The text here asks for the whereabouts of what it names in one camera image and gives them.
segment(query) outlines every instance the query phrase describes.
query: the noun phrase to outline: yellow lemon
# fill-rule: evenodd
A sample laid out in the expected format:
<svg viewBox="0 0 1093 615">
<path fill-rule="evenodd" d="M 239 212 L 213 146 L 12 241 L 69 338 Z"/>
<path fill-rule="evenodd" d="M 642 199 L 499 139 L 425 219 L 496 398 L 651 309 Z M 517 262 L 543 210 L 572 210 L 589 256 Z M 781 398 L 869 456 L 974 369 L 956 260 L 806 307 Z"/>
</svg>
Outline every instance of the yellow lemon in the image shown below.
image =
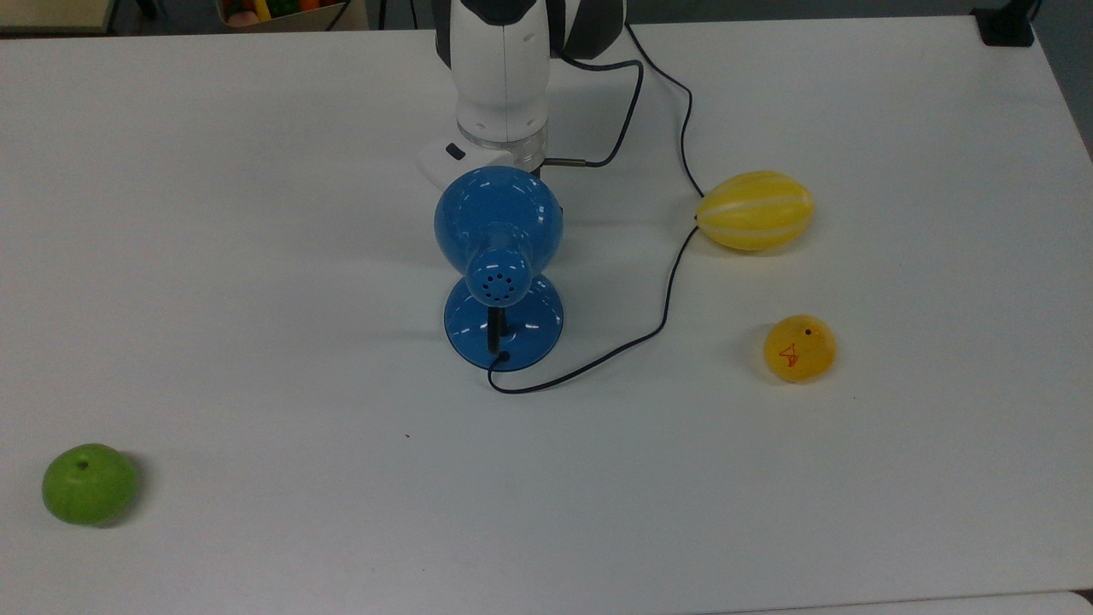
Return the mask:
<svg viewBox="0 0 1093 615">
<path fill-rule="evenodd" d="M 815 317 L 790 317 L 771 328 L 763 344 L 763 359 L 778 378 L 801 382 L 818 377 L 835 363 L 835 334 Z"/>
<path fill-rule="evenodd" d="M 714 188 L 695 217 L 715 241 L 737 249 L 767 249 L 788 243 L 812 222 L 812 194 L 776 170 L 737 175 Z"/>
</svg>

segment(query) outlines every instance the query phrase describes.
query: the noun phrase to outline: striped melon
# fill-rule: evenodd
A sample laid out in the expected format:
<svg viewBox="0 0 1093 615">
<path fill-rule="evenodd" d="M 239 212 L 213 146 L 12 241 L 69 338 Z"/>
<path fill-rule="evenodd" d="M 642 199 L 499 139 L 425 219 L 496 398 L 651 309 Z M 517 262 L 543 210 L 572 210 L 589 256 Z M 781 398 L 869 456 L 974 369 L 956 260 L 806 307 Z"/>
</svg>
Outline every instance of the striped melon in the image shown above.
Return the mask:
<svg viewBox="0 0 1093 615">
<path fill-rule="evenodd" d="M 815 204 L 809 190 L 776 170 L 737 175 L 698 203 L 698 227 L 736 249 L 767 249 L 804 232 Z"/>
</svg>

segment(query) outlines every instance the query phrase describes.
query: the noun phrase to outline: red marking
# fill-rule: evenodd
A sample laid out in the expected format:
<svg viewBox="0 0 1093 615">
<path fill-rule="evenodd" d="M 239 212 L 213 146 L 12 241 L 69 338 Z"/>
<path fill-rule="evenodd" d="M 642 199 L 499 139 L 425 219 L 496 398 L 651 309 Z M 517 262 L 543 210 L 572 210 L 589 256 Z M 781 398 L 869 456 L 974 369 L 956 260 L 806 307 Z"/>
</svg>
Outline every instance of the red marking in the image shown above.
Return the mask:
<svg viewBox="0 0 1093 615">
<path fill-rule="evenodd" d="M 790 368 L 794 367 L 794 366 L 796 366 L 797 365 L 797 359 L 800 359 L 800 357 L 797 356 L 797 344 L 790 344 L 789 348 L 786 348 L 781 353 L 778 353 L 778 356 L 779 357 L 785 357 L 785 358 L 789 359 L 789 367 Z"/>
</svg>

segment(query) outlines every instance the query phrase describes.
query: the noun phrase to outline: blue desk lamp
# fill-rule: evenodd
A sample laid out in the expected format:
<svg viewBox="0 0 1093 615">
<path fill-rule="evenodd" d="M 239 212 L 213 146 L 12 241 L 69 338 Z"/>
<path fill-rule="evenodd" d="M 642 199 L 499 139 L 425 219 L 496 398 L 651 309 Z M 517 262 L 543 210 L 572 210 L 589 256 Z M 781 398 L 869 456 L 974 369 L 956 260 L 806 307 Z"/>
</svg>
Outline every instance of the blue desk lamp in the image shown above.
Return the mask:
<svg viewBox="0 0 1093 615">
<path fill-rule="evenodd" d="M 562 240 L 562 208 L 538 177 L 512 166 L 484 166 L 440 196 L 436 241 L 463 274 L 448 295 L 444 328 L 451 346 L 486 369 L 524 369 L 546 356 L 562 334 L 562 299 L 542 270 Z"/>
</svg>

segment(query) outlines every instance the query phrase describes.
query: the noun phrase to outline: black cable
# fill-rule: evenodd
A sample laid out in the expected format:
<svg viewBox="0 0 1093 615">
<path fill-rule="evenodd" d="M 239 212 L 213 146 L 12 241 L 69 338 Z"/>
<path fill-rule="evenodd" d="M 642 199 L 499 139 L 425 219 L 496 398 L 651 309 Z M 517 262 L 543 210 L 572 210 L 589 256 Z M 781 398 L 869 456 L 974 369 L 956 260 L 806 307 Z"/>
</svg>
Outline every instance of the black cable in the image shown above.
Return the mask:
<svg viewBox="0 0 1093 615">
<path fill-rule="evenodd" d="M 691 120 L 691 109 L 694 106 L 694 94 L 691 92 L 691 90 L 686 85 L 683 85 L 682 83 L 680 83 L 679 81 L 677 81 L 675 79 L 673 79 L 670 74 L 668 74 L 665 71 L 660 70 L 660 68 L 658 68 L 657 64 L 654 63 L 654 61 L 649 58 L 648 54 L 645 52 L 645 49 L 642 48 L 642 44 L 638 43 L 637 36 L 634 34 L 634 29 L 630 27 L 630 24 L 625 23 L 624 25 L 626 26 L 626 31 L 630 33 L 630 37 L 634 39 L 634 45 L 637 47 L 637 50 L 642 54 L 642 57 L 645 59 L 645 61 L 648 62 L 649 66 L 653 67 L 653 69 L 656 70 L 658 73 L 660 73 L 662 76 L 665 76 L 666 79 L 668 79 L 669 81 L 671 81 L 675 85 L 678 85 L 678 86 L 682 87 L 684 91 L 686 91 L 686 94 L 687 94 L 686 116 L 683 118 L 683 126 L 680 129 L 680 158 L 683 161 L 683 170 L 686 172 L 687 178 L 691 179 L 691 185 L 694 186 L 694 189 L 695 189 L 696 192 L 698 192 L 700 197 L 705 197 L 706 193 L 702 191 L 702 188 L 698 187 L 698 182 L 694 180 L 694 175 L 691 174 L 691 166 L 687 164 L 687 161 L 686 161 L 686 150 L 684 147 L 684 144 L 685 144 L 684 143 L 684 137 L 686 135 L 686 127 L 687 127 L 687 123 Z M 572 63 L 562 54 L 559 54 L 559 57 L 561 57 L 567 63 Z M 613 70 L 613 69 L 608 68 L 608 67 L 600 67 L 597 70 Z M 615 152 L 619 151 L 619 146 L 622 144 L 622 139 L 626 134 L 626 127 L 630 126 L 630 119 L 631 119 L 631 116 L 634 113 L 634 105 L 637 104 L 637 94 L 640 91 L 640 84 L 642 84 L 640 75 L 642 75 L 642 71 L 638 71 L 638 85 L 637 85 L 637 87 L 634 91 L 634 99 L 631 102 L 630 113 L 626 116 L 626 121 L 623 123 L 622 134 L 619 135 L 619 142 L 615 143 L 614 151 L 611 152 L 611 155 L 608 156 L 608 159 L 604 161 L 603 164 L 607 164 L 608 162 L 610 162 L 611 157 L 613 157 L 614 154 L 615 154 Z M 553 159 L 555 161 L 554 164 L 557 164 L 557 165 L 591 166 L 591 164 L 587 163 L 586 161 L 577 159 L 577 158 L 553 158 Z M 665 326 L 668 324 L 668 307 L 669 307 L 669 305 L 671 303 L 671 298 L 672 298 L 672 286 L 675 284 L 675 271 L 679 269 L 680 260 L 683 258 L 683 251 L 686 250 L 686 246 L 691 243 L 691 239 L 694 237 L 695 233 L 697 233 L 697 232 L 698 232 L 698 226 L 695 226 L 695 227 L 691 228 L 691 232 L 687 233 L 686 238 L 683 239 L 683 245 L 680 246 L 679 251 L 675 253 L 675 261 L 672 262 L 672 270 L 668 274 L 668 288 L 665 291 L 665 305 L 663 305 L 663 310 L 660 314 L 660 324 L 657 326 L 657 329 L 655 329 L 653 332 L 647 333 L 647 334 L 643 335 L 642 338 L 632 340 L 632 341 L 627 342 L 626 344 L 623 344 L 622 346 L 615 348 L 614 351 L 611 351 L 607 355 L 603 355 L 599 359 L 596 359 L 595 362 L 586 364 L 585 366 L 583 366 L 580 368 L 577 368 L 576 370 L 573 370 L 572 372 L 569 372 L 569 374 L 567 374 L 565 376 L 555 378 L 554 380 L 552 380 L 550 382 L 544 382 L 542 385 L 536 385 L 533 387 L 526 387 L 524 389 L 505 389 L 503 387 L 498 387 L 497 383 L 493 381 L 493 375 L 497 370 L 497 366 L 504 364 L 505 362 L 507 362 L 510 358 L 510 355 L 507 352 L 503 351 L 500 354 L 497 354 L 497 358 L 494 359 L 493 364 L 491 364 L 490 368 L 486 370 L 486 380 L 490 382 L 490 387 L 492 387 L 493 390 L 496 391 L 496 392 L 498 392 L 498 393 L 505 393 L 505 394 L 508 394 L 508 395 L 521 395 L 521 394 L 525 394 L 525 393 L 538 393 L 539 391 L 545 391 L 546 389 L 551 389 L 552 387 L 557 387 L 559 385 L 562 385 L 563 382 L 567 382 L 569 380 L 573 380 L 573 379 L 577 378 L 578 376 L 587 372 L 588 370 L 593 369 L 593 368 L 602 365 L 604 362 L 608 362 L 611 358 L 613 358 L 613 357 L 615 357 L 615 356 L 618 356 L 618 355 L 620 355 L 622 353 L 625 353 L 626 351 L 630 351 L 631 348 L 637 346 L 638 344 L 647 342 L 650 339 L 653 339 L 654 336 L 656 336 L 657 334 L 659 334 L 661 331 L 663 331 Z"/>
<path fill-rule="evenodd" d="M 619 153 L 619 149 L 622 147 L 622 141 L 626 138 L 626 130 L 630 128 L 630 121 L 634 118 L 634 108 L 637 106 L 637 97 L 642 94 L 642 82 L 645 80 L 645 67 L 637 60 L 625 60 L 613 64 L 586 64 L 585 62 L 571 58 L 559 49 L 555 49 L 554 52 L 557 54 L 557 57 L 562 58 L 562 61 L 574 68 L 579 68 L 580 70 L 604 72 L 628 67 L 637 69 L 637 82 L 634 84 L 634 96 L 630 99 L 630 108 L 626 109 L 626 119 L 622 122 L 622 130 L 619 131 L 619 139 L 615 141 L 614 149 L 611 150 L 611 153 L 608 154 L 606 158 L 599 162 L 589 162 L 577 157 L 548 157 L 543 159 L 543 166 L 607 166 L 608 163 L 614 159 L 615 154 Z"/>
<path fill-rule="evenodd" d="M 492 387 L 493 390 L 498 393 L 506 393 L 508 395 L 521 395 L 524 393 L 537 393 L 539 391 L 544 391 L 552 387 L 557 387 L 563 382 L 573 380 L 578 376 L 587 372 L 588 370 L 611 359 L 615 355 L 625 353 L 626 351 L 630 351 L 631 348 L 637 346 L 638 344 L 642 344 L 643 342 L 647 342 L 653 338 L 655 338 L 658 333 L 660 333 L 665 329 L 665 326 L 668 323 L 668 306 L 672 299 L 672 285 L 675 283 L 675 270 L 679 269 L 680 260 L 683 258 L 683 250 L 686 249 L 687 244 L 691 243 L 691 237 L 693 237 L 696 232 L 698 232 L 698 226 L 691 228 L 691 232 L 687 233 L 686 238 L 683 239 L 683 245 L 680 246 L 680 250 L 675 253 L 675 261 L 672 263 L 672 272 L 668 275 L 668 289 L 665 292 L 665 307 L 663 311 L 660 315 L 660 324 L 657 326 L 657 329 L 653 330 L 653 332 L 650 333 L 643 335 L 642 338 L 632 340 L 626 344 L 623 344 L 622 346 L 615 348 L 614 351 L 608 353 L 607 355 L 600 357 L 599 359 L 596 359 L 590 364 L 586 364 L 584 367 L 577 368 L 563 377 L 555 378 L 550 382 L 544 382 L 542 385 L 537 385 L 534 387 L 527 387 L 525 389 L 505 389 L 503 387 L 498 387 L 497 383 L 493 381 L 493 372 L 497 369 L 497 366 L 504 364 L 509 359 L 508 353 L 503 351 L 501 352 L 501 354 L 497 355 L 497 358 L 493 360 L 493 364 L 490 365 L 490 369 L 486 371 L 486 380 L 490 381 L 490 387 Z"/>
<path fill-rule="evenodd" d="M 341 16 L 345 14 L 345 9 L 349 9 L 349 3 L 352 1 L 353 0 L 345 0 L 345 2 L 342 3 L 341 10 L 338 11 L 338 14 L 334 15 L 334 19 L 330 20 L 330 25 L 328 25 L 324 32 L 330 32 L 331 29 L 334 28 L 336 25 L 338 25 L 338 20 L 340 20 Z"/>
<path fill-rule="evenodd" d="M 677 81 L 672 75 L 660 70 L 660 67 L 658 67 L 657 63 L 653 61 L 653 58 L 650 58 L 649 55 L 645 52 L 645 47 L 642 47 L 642 42 L 637 39 L 637 35 L 634 34 L 634 28 L 630 26 L 630 22 L 623 22 L 623 26 L 626 27 L 626 32 L 630 33 L 631 39 L 634 40 L 634 46 L 637 47 L 637 52 L 642 54 L 642 58 L 644 58 L 645 61 L 648 62 L 649 68 L 657 71 L 658 73 L 660 73 L 661 76 L 663 76 L 668 81 L 671 81 L 672 83 L 681 87 L 684 92 L 686 92 L 686 115 L 683 116 L 683 128 L 680 130 L 680 159 L 683 161 L 683 170 L 686 172 L 686 178 L 691 180 L 691 185 L 694 186 L 694 189 L 696 192 L 698 192 L 698 196 L 704 197 L 706 196 L 706 192 L 702 191 L 702 188 L 698 187 L 698 182 L 694 180 L 694 175 L 691 174 L 691 165 L 686 163 L 686 146 L 685 146 L 686 127 L 689 123 L 691 123 L 691 111 L 694 109 L 694 92 L 691 92 L 690 87 Z"/>
</svg>

